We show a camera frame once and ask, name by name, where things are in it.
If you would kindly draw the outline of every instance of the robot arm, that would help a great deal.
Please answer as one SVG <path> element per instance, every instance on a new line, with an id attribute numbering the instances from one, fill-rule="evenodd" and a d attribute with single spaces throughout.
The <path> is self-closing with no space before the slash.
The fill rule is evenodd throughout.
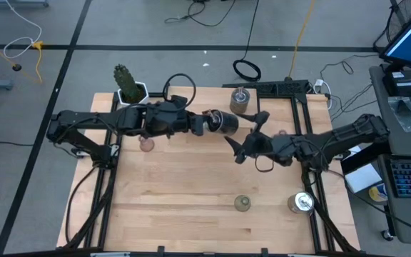
<path id="1" fill-rule="evenodd" d="M 299 162 L 308 163 L 310 168 L 324 171 L 339 153 L 360 143 L 386 141 L 390 133 L 380 117 L 363 114 L 352 124 L 322 134 L 278 134 L 269 137 L 260 132 L 262 125 L 268 120 L 267 111 L 254 116 L 239 116 L 256 123 L 242 145 L 225 137 L 234 150 L 235 162 L 239 164 L 247 157 L 266 156 L 281 166 L 289 166 L 294 157 Z"/>
<path id="2" fill-rule="evenodd" d="M 99 168 L 112 168 L 118 155 L 118 146 L 99 145 L 80 133 L 78 129 L 110 129 L 114 133 L 126 136 L 150 138 L 164 136 L 168 138 L 177 132 L 189 132 L 203 135 L 203 128 L 232 134 L 235 130 L 220 131 L 222 120 L 205 111 L 202 115 L 185 110 L 187 98 L 172 96 L 170 101 L 156 104 L 134 104 L 111 113 L 90 113 L 61 111 L 53 115 L 46 137 L 54 144 L 70 143 L 73 153 L 87 153 L 93 165 Z M 235 116 L 228 114 L 237 123 Z"/>

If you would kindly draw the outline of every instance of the wooden tabletop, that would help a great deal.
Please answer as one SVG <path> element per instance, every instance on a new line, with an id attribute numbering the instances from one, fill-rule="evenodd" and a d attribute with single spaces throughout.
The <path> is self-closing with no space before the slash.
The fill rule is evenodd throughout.
<path id="1" fill-rule="evenodd" d="M 188 110 L 200 113 L 220 109 L 230 113 L 231 91 L 198 88 Z M 169 94 L 188 98 L 191 92 L 190 87 L 169 89 Z M 250 90 L 250 95 L 246 114 L 257 111 L 255 91 Z M 110 111 L 112 98 L 112 93 L 95 94 L 91 111 Z M 308 95 L 308 107 L 314 133 L 332 128 L 323 95 Z M 290 100 L 261 99 L 260 109 L 270 112 L 263 133 L 273 135 L 281 129 L 295 133 Z M 300 105 L 298 110 L 305 133 Z M 240 119 L 239 127 L 232 137 L 243 142 L 253 125 Z M 97 143 L 103 143 L 105 133 L 86 131 Z M 197 137 L 176 133 L 170 140 L 162 136 L 154 141 L 155 148 L 144 153 L 136 137 L 123 138 L 105 250 L 153 252 L 158 246 L 165 246 L 169 252 L 260 253 L 261 248 L 268 248 L 270 253 L 314 253 L 308 216 L 293 213 L 287 207 L 287 199 L 303 190 L 301 167 L 296 160 L 290 167 L 275 165 L 273 171 L 260 173 L 253 159 L 236 164 L 231 147 L 218 134 Z M 261 169 L 271 164 L 266 158 L 258 159 Z M 90 168 L 89 158 L 78 161 L 71 189 Z M 341 172 L 335 161 L 330 169 Z M 81 185 L 73 200 L 70 236 L 89 215 L 96 175 L 97 172 Z M 351 245 L 359 248 L 343 180 L 330 173 L 322 176 L 331 219 Z M 241 194 L 250 197 L 251 208 L 247 212 L 234 207 L 235 197 Z M 322 247 L 326 249 L 319 218 L 318 223 Z M 94 231 L 92 245 L 98 239 L 98 229 Z M 58 246 L 64 244 L 63 222 Z"/>

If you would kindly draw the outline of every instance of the potted cactus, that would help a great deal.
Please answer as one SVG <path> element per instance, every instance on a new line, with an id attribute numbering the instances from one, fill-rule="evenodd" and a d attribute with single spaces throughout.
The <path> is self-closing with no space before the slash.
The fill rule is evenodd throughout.
<path id="1" fill-rule="evenodd" d="M 113 77 L 120 87 L 117 92 L 121 105 L 128 106 L 131 104 L 148 103 L 147 86 L 142 82 L 134 81 L 129 70 L 124 65 L 119 64 L 115 66 Z"/>

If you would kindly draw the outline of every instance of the white cable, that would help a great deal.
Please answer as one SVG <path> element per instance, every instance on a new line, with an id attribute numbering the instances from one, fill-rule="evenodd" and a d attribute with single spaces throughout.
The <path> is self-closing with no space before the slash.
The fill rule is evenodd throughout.
<path id="1" fill-rule="evenodd" d="M 29 21 L 28 19 L 26 19 L 25 17 L 23 17 L 22 15 L 20 15 L 18 12 L 16 12 L 15 9 L 12 7 L 12 5 L 9 3 L 9 0 L 6 0 L 6 3 L 7 3 L 7 5 L 9 6 L 9 8 L 10 8 L 18 17 L 22 18 L 24 21 L 28 22 L 29 24 L 32 24 L 32 25 L 34 25 L 34 26 L 36 26 L 36 27 L 39 28 L 39 35 L 37 36 L 36 40 L 33 40 L 33 39 L 30 38 L 29 36 L 24 36 L 24 37 L 21 37 L 21 38 L 18 38 L 18 39 L 13 40 L 12 42 L 10 42 L 9 44 L 7 44 L 7 45 L 4 47 L 4 49 L 3 49 L 3 54 L 4 54 L 4 56 L 5 56 L 6 58 L 8 58 L 8 59 L 14 59 L 14 58 L 17 58 L 17 57 L 19 57 L 20 55 L 24 54 L 34 43 L 36 43 L 36 42 L 39 40 L 39 38 L 41 38 L 42 28 L 41 28 L 38 24 L 35 24 L 35 23 L 32 22 L 32 21 Z M 7 49 L 7 47 L 9 47 L 9 46 L 12 45 L 13 43 L 15 43 L 15 42 L 17 42 L 17 41 L 19 41 L 19 40 L 22 40 L 22 39 L 29 39 L 29 41 L 31 41 L 31 44 L 29 44 L 29 45 L 25 48 L 25 50 L 23 50 L 21 53 L 15 55 L 15 56 L 8 56 L 8 55 L 6 54 L 6 49 Z"/>
<path id="2" fill-rule="evenodd" d="M 326 81 L 323 81 L 322 79 L 317 79 L 317 81 L 315 82 L 315 85 L 313 85 L 312 89 L 313 92 L 315 94 L 319 94 L 319 92 L 317 92 L 317 90 L 315 89 L 317 86 L 320 87 L 320 91 L 321 91 L 321 86 L 326 85 L 326 88 L 328 88 L 328 93 L 331 96 L 333 93 L 331 91 L 331 88 L 329 87 L 328 83 L 326 83 Z M 333 100 L 329 99 L 329 106 L 328 106 L 328 110 L 330 110 L 333 107 Z"/>

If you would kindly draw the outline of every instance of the cactus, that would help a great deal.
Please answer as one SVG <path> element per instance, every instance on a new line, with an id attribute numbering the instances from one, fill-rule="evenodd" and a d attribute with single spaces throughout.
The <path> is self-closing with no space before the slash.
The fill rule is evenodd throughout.
<path id="1" fill-rule="evenodd" d="M 120 87 L 123 95 L 122 98 L 126 103 L 138 103 L 144 97 L 144 90 L 134 81 L 129 70 L 122 64 L 115 66 L 113 71 L 115 82 Z"/>

